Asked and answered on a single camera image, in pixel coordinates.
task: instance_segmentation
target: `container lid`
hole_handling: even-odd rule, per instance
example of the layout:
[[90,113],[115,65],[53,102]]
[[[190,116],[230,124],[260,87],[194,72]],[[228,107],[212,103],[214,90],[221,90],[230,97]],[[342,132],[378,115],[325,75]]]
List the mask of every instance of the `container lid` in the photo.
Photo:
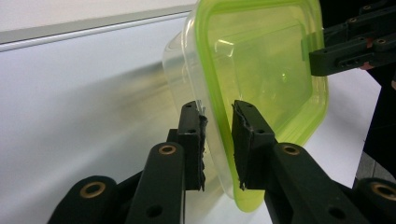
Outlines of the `container lid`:
[[[232,103],[254,104],[279,142],[303,145],[325,116],[326,77],[312,77],[309,52],[323,48],[317,0],[201,0],[195,20],[194,45],[206,87],[194,89],[206,111],[213,114],[233,179],[233,196],[246,212],[263,200],[262,190],[241,190],[233,161]],[[187,65],[194,69],[196,60]],[[208,131],[210,145],[212,133]]]

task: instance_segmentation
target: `white surface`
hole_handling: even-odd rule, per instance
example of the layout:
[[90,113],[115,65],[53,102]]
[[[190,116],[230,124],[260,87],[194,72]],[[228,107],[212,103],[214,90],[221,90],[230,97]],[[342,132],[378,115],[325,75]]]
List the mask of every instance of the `white surface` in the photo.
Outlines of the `white surface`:
[[196,0],[0,0],[0,32],[187,6]]
[[353,185],[379,91],[360,69],[329,76],[326,118],[304,147],[331,179],[345,186]]
[[[80,179],[140,171],[177,126],[161,67],[184,19],[0,52],[0,223],[45,223]],[[329,113],[306,145],[334,179],[353,179],[379,87],[330,78]],[[270,223],[221,191],[205,156],[205,192],[187,192],[186,223]]]

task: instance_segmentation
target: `plastic food container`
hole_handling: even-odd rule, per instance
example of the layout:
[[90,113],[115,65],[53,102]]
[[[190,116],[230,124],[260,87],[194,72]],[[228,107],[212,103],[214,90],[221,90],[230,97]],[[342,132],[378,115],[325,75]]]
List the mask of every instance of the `plastic food container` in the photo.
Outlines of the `plastic food container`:
[[234,100],[254,104],[279,142],[303,145],[323,120],[326,77],[312,77],[308,53],[323,48],[317,0],[202,0],[170,41],[163,68],[176,105],[199,102],[224,191],[245,212],[263,190],[241,190],[233,161]]

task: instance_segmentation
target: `metal bracket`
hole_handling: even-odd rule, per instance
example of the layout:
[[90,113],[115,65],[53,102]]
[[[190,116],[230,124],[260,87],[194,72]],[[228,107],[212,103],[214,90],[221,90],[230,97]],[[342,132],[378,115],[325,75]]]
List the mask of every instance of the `metal bracket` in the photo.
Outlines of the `metal bracket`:
[[[377,8],[370,11],[365,8]],[[324,30],[325,49],[309,54],[311,74],[325,77],[363,66],[396,62],[396,6],[370,11]]]
[[354,189],[341,186],[303,147],[277,143],[254,105],[235,101],[233,108],[241,188],[266,190],[264,200],[274,223],[396,222],[396,185],[363,179]]

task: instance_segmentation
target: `hole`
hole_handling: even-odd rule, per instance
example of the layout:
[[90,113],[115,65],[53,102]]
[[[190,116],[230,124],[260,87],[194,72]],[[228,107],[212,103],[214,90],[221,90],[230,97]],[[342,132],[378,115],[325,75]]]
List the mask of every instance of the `hole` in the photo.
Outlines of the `hole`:
[[385,199],[396,201],[396,189],[388,185],[375,182],[372,184],[372,190]]
[[378,40],[376,41],[376,43],[378,43],[378,44],[385,44],[385,43],[387,43],[387,41],[386,41],[385,39],[378,39]]
[[91,182],[82,187],[82,189],[79,191],[79,196],[86,199],[94,198],[102,194],[103,191],[105,191],[105,188],[106,184],[103,182]]
[[329,213],[330,213],[330,215],[332,215],[332,217],[335,217],[338,219],[345,219],[347,217],[346,214],[343,212],[343,210],[336,208],[336,207],[331,207],[329,209]]
[[159,205],[152,205],[146,210],[146,215],[148,217],[158,217],[163,213],[163,208]]
[[384,187],[379,187],[378,190],[379,190],[379,192],[381,192],[382,194],[386,194],[386,195],[388,195],[388,196],[395,197],[393,191],[390,190],[390,189],[387,189],[387,188],[384,188]]
[[170,155],[176,152],[176,148],[173,146],[163,146],[158,151],[163,155]]
[[89,186],[85,191],[87,193],[94,193],[94,192],[98,191],[99,189],[100,189],[99,185],[92,185],[92,186]]
[[283,151],[285,151],[286,153],[288,153],[292,156],[296,156],[296,155],[300,154],[300,150],[298,148],[294,148],[294,147],[283,147]]

